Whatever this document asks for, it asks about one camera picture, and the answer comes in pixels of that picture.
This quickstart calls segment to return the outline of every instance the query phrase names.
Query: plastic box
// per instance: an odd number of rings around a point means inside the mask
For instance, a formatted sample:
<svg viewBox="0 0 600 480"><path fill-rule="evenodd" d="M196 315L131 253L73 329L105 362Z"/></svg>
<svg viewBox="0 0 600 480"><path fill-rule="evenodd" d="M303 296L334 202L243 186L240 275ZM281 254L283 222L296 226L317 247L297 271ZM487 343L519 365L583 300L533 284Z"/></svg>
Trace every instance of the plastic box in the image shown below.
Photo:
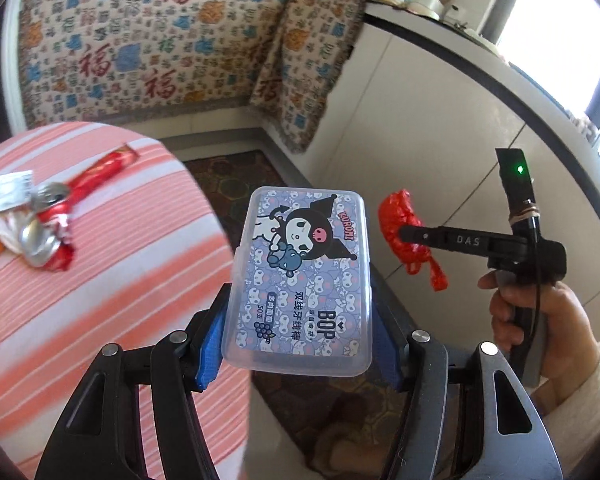
<svg viewBox="0 0 600 480"><path fill-rule="evenodd" d="M235 251L224 358L282 374L363 373L372 348L368 254L360 195L257 189Z"/></svg>

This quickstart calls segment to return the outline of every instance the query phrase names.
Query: wrist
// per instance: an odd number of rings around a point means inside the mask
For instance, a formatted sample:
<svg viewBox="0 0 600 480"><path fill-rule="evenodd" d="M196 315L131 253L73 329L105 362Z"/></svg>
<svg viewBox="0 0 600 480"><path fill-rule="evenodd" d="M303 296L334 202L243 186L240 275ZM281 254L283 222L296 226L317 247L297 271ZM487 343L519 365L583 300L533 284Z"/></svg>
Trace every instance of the wrist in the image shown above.
<svg viewBox="0 0 600 480"><path fill-rule="evenodd" d="M555 405L560 406L571 397L598 367L600 362L600 345L593 334L573 362L559 376L551 379L555 396Z"/></svg>

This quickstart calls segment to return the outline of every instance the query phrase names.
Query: black cable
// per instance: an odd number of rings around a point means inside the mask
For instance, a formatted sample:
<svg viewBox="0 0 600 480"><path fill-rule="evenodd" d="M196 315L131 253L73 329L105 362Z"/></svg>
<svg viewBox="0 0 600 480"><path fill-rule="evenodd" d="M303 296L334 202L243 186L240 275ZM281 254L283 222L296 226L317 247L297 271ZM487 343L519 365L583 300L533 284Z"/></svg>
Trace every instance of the black cable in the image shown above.
<svg viewBox="0 0 600 480"><path fill-rule="evenodd" d="M534 343L536 332L538 331L538 323L540 321L540 287L542 285L542 272L540 270L540 256L538 255L538 225L534 219L533 235L531 237L531 247L534 252L534 260L536 264L536 310L534 314L534 323L531 327L531 334L529 335L528 345L526 346L526 353L529 352L531 345Z"/></svg>

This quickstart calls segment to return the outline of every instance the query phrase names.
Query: human hand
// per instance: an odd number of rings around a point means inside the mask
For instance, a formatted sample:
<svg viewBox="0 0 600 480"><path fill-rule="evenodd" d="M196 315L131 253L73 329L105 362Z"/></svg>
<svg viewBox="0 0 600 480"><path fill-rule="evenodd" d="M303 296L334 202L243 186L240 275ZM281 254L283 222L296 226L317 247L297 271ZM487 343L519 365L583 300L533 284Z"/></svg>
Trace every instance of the human hand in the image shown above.
<svg viewBox="0 0 600 480"><path fill-rule="evenodd" d="M494 272L478 281L479 288L497 288ZM494 292L489 311L496 344L503 352L524 340L523 330L512 323L514 309L536 307L535 285L506 285ZM589 318L574 292L562 282L541 285L540 310L547 316L548 337L541 373L549 379L537 390L546 412L564 402L593 373L600 347Z"/></svg>

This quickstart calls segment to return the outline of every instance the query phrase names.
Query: blue gripper pad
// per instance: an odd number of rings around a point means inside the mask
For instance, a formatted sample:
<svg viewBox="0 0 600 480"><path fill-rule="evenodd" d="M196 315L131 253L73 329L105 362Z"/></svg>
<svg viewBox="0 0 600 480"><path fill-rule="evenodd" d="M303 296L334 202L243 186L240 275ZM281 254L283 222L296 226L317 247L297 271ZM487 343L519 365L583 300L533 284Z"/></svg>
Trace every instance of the blue gripper pad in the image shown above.
<svg viewBox="0 0 600 480"><path fill-rule="evenodd" d="M374 287L371 287L372 312L373 312L373 356L374 361L380 368L382 378L399 391L402 384L402 372L400 371L400 354L394 342L389 337L382 319L378 315L377 302L381 301L376 294Z"/></svg>
<svg viewBox="0 0 600 480"><path fill-rule="evenodd" d="M206 390L209 383L216 379L220 365L222 364L222 351L220 344L222 342L222 331L224 330L224 320L226 318L226 308L223 308L214 319L209 331L200 348L200 366L196 374L196 384L201 391Z"/></svg>

